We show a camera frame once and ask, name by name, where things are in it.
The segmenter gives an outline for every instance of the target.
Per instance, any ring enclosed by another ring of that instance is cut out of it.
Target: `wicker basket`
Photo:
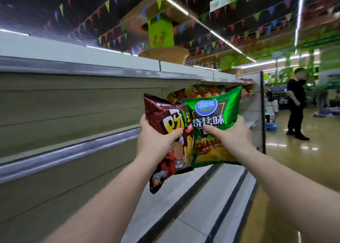
[[[141,52],[139,57],[154,59],[176,64],[184,64],[185,59],[189,56],[189,50],[182,47],[163,47],[150,48]]]

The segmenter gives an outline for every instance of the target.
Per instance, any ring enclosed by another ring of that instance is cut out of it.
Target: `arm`
[[[225,131],[209,125],[205,129],[220,138],[301,232],[316,242],[340,242],[339,193],[257,151],[241,116]]]
[[[183,133],[177,129],[161,135],[145,115],[140,125],[136,159],[44,243],[121,241],[155,167]]]
[[[298,99],[296,99],[293,91],[287,91],[287,95],[294,101],[296,106],[300,106],[301,105],[301,103],[298,101]]]

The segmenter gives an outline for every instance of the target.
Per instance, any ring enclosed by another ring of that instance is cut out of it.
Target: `hand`
[[[211,125],[204,125],[203,127],[206,132],[217,137],[238,162],[241,162],[238,160],[241,150],[254,148],[252,132],[244,125],[244,119],[241,115],[237,116],[235,124],[227,130],[221,130]]]
[[[156,166],[165,157],[173,142],[183,134],[183,129],[162,135],[158,133],[147,121],[145,114],[140,119],[142,131],[137,142],[137,157],[150,165]]]

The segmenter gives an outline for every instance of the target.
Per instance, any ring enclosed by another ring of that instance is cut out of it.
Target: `floor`
[[[280,111],[277,131],[267,132],[267,155],[296,172],[340,192],[340,118],[313,117],[304,110],[302,133],[309,142],[286,135],[289,111]],[[259,187],[239,243],[310,243],[270,201]]]

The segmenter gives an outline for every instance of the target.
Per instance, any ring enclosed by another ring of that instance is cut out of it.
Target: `man in black clothes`
[[[290,117],[288,122],[287,135],[295,135],[300,140],[309,140],[301,133],[301,123],[303,120],[303,109],[305,107],[306,93],[303,85],[306,84],[307,73],[304,68],[297,68],[294,71],[294,79],[287,84],[287,95]]]

